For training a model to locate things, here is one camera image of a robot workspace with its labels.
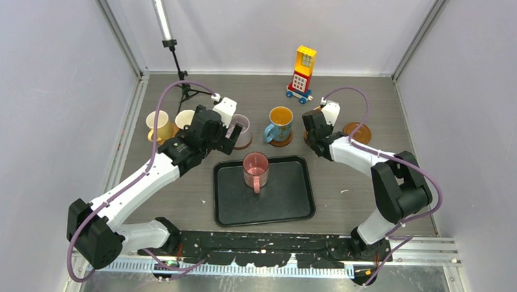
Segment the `lilac textured mug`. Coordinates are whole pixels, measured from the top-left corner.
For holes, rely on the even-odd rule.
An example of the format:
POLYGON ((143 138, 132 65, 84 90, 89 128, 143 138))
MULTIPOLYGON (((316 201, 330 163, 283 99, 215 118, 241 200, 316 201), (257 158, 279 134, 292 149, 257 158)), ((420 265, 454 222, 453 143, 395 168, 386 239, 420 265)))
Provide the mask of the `lilac textured mug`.
POLYGON ((253 140, 249 118, 241 114, 234 114, 226 133, 227 138, 232 137, 233 130, 236 125, 241 125, 241 131, 234 145, 234 150, 245 149, 252 143, 253 140))

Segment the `white cup black outside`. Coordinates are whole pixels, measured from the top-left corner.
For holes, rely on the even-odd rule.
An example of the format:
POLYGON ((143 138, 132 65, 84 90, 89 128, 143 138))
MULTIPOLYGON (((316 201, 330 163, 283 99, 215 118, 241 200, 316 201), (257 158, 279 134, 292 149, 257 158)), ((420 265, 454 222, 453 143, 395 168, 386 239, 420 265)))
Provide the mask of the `white cup black outside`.
POLYGON ((183 130, 184 127, 192 124, 193 116, 195 115, 194 110, 182 110, 174 119, 174 123, 179 130, 183 130))

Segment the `dark wooden coaster four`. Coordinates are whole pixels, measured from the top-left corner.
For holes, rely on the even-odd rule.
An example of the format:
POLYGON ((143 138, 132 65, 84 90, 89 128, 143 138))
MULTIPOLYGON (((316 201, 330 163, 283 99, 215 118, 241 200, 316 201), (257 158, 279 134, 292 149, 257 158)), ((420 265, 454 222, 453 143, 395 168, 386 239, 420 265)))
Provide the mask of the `dark wooden coaster four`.
POLYGON ((283 141, 272 140, 269 142, 269 144, 274 147, 285 147, 288 144, 290 144, 292 142, 292 140, 293 140, 293 133, 290 132, 288 138, 286 138, 285 140, 283 140, 283 141))

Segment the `pink patterned mug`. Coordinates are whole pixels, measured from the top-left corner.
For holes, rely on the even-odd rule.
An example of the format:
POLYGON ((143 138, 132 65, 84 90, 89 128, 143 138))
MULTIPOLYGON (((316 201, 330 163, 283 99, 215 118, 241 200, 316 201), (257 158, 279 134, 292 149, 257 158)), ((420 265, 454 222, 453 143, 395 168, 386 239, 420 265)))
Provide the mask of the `pink patterned mug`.
POLYGON ((266 185, 269 165, 267 156, 261 152, 252 152, 243 158, 243 178, 254 193, 260 193, 261 188, 266 185))

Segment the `cream cup yellow handle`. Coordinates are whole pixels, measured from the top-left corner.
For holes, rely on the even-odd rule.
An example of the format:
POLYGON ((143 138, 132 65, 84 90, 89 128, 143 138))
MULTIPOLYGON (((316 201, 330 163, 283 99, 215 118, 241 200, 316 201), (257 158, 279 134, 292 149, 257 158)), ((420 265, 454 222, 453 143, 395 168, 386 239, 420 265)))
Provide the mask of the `cream cup yellow handle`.
POLYGON ((148 140, 153 141, 153 135, 156 132, 157 137, 156 141, 159 145, 164 143, 166 140, 172 137, 173 135, 173 125, 169 119, 169 115, 160 110, 158 112, 158 125, 156 127, 156 130, 154 130, 154 120, 156 117, 156 112, 152 111, 147 117, 146 117, 146 125, 149 129, 148 133, 148 140))

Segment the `dark wooden coaster two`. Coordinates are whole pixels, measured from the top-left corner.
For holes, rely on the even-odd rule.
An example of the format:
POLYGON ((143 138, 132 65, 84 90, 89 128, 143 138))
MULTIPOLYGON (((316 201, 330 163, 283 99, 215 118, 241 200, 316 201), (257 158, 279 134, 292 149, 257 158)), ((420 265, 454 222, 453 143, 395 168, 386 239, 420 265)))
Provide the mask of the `dark wooden coaster two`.
MULTIPOLYGON (((350 135, 352 131, 359 126, 359 122, 351 122, 344 126, 342 132, 350 135)), ((359 129, 353 133, 353 139, 356 141, 368 145, 372 139, 372 133, 366 125, 362 125, 359 129)))

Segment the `blue mug yellow inside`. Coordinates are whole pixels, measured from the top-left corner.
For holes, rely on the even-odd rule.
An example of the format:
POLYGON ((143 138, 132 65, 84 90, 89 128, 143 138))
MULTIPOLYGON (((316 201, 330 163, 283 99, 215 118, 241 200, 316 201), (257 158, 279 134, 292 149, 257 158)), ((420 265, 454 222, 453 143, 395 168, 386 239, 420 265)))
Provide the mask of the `blue mug yellow inside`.
POLYGON ((266 143, 281 143, 291 135, 293 113, 285 106, 277 106, 269 112, 269 121, 263 131, 263 141, 266 143))

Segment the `dark wooden coaster three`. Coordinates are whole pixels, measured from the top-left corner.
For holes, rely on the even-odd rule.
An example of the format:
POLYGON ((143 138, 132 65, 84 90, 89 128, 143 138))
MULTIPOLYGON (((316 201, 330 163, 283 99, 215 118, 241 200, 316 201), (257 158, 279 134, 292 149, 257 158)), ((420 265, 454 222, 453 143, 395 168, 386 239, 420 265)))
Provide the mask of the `dark wooden coaster three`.
POLYGON ((310 147, 310 143, 308 142, 308 133, 304 131, 304 141, 310 147))

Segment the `dark wooden coaster one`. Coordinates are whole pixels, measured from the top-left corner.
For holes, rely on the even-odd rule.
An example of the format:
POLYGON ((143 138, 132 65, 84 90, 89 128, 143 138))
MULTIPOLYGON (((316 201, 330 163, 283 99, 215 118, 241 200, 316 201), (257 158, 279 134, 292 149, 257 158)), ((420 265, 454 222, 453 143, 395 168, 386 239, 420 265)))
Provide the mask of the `dark wooden coaster one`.
POLYGON ((234 145, 234 149, 245 149, 246 147, 248 147, 250 145, 250 143, 252 142, 252 132, 247 130, 245 132, 241 132, 239 134, 239 137, 237 139, 237 142, 235 143, 234 145))

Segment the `light woven coaster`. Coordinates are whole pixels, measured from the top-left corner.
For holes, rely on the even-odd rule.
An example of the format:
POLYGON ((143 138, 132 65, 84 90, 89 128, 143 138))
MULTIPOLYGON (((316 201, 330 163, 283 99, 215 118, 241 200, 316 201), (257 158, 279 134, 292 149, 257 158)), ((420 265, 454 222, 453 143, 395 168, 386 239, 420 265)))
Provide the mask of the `light woven coaster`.
POLYGON ((179 130, 179 127, 177 127, 174 123, 171 123, 169 127, 162 127, 158 129, 158 144, 162 145, 166 140, 174 137, 179 130))

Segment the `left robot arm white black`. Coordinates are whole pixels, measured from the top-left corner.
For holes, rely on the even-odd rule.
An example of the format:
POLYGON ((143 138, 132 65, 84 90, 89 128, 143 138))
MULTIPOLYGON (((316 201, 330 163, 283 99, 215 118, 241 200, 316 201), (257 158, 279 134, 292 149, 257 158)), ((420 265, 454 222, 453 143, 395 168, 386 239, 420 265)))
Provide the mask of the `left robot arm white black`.
POLYGON ((211 151, 231 154, 242 126, 230 128, 237 107, 219 103, 197 106, 190 126, 153 149, 152 158, 120 185, 90 202, 73 201, 68 209, 69 250, 77 250, 94 269, 103 269, 119 255, 155 248, 164 256, 178 250, 173 225, 164 218, 126 225, 134 210, 166 185, 202 163, 211 151))

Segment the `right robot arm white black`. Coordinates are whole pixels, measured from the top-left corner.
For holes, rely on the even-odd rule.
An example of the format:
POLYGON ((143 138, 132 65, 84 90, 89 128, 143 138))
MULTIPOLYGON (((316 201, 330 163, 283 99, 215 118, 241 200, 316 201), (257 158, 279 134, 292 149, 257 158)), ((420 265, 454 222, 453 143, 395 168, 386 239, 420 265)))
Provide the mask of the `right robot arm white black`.
POLYGON ((302 114, 306 142, 319 157, 359 171, 372 181, 376 209, 351 231, 347 245, 358 260, 367 260, 378 243, 405 218, 431 204, 433 195, 425 177, 417 171, 415 156, 407 151, 385 153, 334 132, 324 113, 302 114))

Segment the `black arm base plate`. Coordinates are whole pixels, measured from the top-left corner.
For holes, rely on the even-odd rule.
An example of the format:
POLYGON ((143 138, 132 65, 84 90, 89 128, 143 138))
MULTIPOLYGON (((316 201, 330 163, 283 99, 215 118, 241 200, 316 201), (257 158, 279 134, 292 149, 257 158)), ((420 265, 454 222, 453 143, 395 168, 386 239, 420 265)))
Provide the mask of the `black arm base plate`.
POLYGON ((210 265, 283 267, 295 260, 302 269, 342 269, 345 262, 375 267, 392 259, 390 250, 388 241, 380 241, 359 252, 349 237, 339 235, 181 230, 151 252, 189 263, 204 260, 210 265))

